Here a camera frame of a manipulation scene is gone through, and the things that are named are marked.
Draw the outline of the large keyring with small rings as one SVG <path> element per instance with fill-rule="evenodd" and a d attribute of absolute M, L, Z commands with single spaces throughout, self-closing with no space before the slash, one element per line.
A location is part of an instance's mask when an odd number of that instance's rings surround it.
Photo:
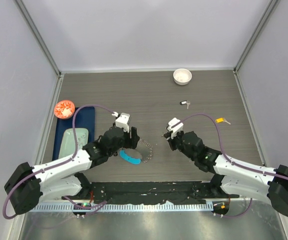
<path fill-rule="evenodd" d="M 118 155 L 128 163 L 139 165 L 146 163 L 153 157 L 153 146 L 146 140 L 140 139 L 135 149 L 122 148 Z"/>

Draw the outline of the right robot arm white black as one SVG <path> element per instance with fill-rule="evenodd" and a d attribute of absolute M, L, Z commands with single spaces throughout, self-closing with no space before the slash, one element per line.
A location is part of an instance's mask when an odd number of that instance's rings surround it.
<path fill-rule="evenodd" d="M 204 145 L 193 131 L 163 135 L 170 149 L 178 150 L 203 172 L 212 173 L 209 190 L 214 197 L 253 198 L 288 217 L 288 166 L 265 167 L 237 160 Z"/>

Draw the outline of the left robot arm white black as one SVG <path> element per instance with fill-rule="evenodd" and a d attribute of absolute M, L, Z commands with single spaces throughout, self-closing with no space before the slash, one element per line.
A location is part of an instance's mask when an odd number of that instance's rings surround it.
<path fill-rule="evenodd" d="M 21 163 L 4 185 L 7 197 L 2 210 L 11 204 L 17 216 L 52 198 L 86 199 L 90 195 L 90 184 L 82 171 L 107 162 L 122 148 L 135 149 L 139 140 L 137 128 L 125 130 L 114 125 L 73 154 L 35 166 Z"/>

